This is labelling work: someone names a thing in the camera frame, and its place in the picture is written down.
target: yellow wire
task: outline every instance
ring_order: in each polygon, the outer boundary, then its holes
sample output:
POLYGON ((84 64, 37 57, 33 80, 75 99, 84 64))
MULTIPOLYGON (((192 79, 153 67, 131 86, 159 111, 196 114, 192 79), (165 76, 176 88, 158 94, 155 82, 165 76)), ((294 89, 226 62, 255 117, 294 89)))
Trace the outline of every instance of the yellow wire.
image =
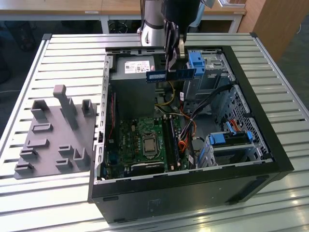
POLYGON ((173 102, 174 98, 175 98, 175 89, 174 89, 174 86, 172 85, 172 83, 170 81, 168 81, 168 83, 170 84, 170 86, 172 87, 173 89, 173 96, 172 96, 172 99, 168 102, 165 102, 165 103, 160 103, 160 104, 154 104, 154 105, 158 105, 158 106, 162 106, 162 105, 169 105, 173 102))

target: label sticker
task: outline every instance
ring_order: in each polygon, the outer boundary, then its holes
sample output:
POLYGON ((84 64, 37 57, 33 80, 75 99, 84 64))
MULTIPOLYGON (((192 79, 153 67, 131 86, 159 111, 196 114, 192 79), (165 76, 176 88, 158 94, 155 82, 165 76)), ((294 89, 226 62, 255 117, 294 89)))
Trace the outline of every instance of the label sticker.
POLYGON ((189 155, 189 161, 190 161, 190 163, 192 163, 193 164, 193 157, 191 156, 191 155, 189 155))
POLYGON ((85 11, 85 14, 98 14, 98 11, 85 11))
POLYGON ((184 93, 180 92, 180 100, 183 102, 184 101, 184 93))
POLYGON ((128 73, 145 73, 150 71, 150 63, 148 60, 144 61, 128 61, 125 63, 125 74, 128 73))

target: wire bundle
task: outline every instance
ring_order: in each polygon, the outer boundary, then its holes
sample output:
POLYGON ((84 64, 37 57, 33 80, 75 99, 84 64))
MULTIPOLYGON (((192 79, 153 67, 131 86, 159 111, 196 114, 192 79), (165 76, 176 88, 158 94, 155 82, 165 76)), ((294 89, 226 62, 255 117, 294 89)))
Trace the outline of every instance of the wire bundle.
POLYGON ((207 106, 209 105, 212 100, 221 92, 226 91, 226 90, 230 90, 233 87, 233 84, 228 84, 228 85, 224 85, 221 86, 219 88, 217 88, 215 91, 213 91, 207 98, 205 98, 204 100, 202 100, 197 107, 195 108, 195 110, 192 112, 189 121, 187 123, 187 125, 185 125, 185 127, 183 128, 182 132, 180 133, 180 140, 184 140, 186 137, 186 134, 189 131, 189 128, 191 126, 191 123, 193 123, 193 120, 195 119, 195 117, 207 106))
POLYGON ((240 131, 235 119, 229 120, 229 122, 234 126, 236 131, 240 131))

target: white table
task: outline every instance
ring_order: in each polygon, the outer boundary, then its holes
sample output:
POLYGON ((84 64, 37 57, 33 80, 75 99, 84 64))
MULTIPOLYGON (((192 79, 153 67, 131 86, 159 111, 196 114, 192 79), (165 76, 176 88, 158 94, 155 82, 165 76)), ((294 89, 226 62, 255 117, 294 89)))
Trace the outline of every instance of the white table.
POLYGON ((140 46, 138 36, 53 35, 43 40, 0 140, 0 231, 300 231, 309 224, 309 113, 261 42, 249 34, 189 34, 187 45, 232 46, 295 171, 245 203, 107 224, 88 204, 89 172, 13 178, 25 142, 33 99, 59 104, 56 84, 75 103, 98 104, 107 46, 140 46))

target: blue clip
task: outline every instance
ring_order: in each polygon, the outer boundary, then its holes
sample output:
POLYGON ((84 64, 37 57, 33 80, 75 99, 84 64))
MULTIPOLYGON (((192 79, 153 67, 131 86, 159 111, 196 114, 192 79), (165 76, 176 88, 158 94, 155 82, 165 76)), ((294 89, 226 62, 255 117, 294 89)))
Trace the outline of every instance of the blue clip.
POLYGON ((202 157, 204 156, 204 153, 205 153, 205 148, 203 148, 203 150, 201 151, 201 154, 199 154, 198 156, 198 160, 197 160, 198 163, 201 161, 202 157))
POLYGON ((225 144, 225 138, 223 134, 212 134, 215 144, 225 144))
POLYGON ((212 134, 209 136, 209 142, 211 143, 211 145, 214 145, 214 139, 212 134))
POLYGON ((205 60, 200 52, 189 53, 189 64, 191 68, 196 69, 195 76, 203 76, 205 73, 205 60))
POLYGON ((236 131, 233 130, 233 128, 231 127, 231 124, 229 122, 226 122, 226 125, 227 125, 228 129, 230 130, 230 132, 232 132, 233 135, 236 135, 236 131))
POLYGON ((253 135, 252 135, 251 131, 247 131, 247 136, 248 136, 249 141, 252 142, 253 141, 253 135))

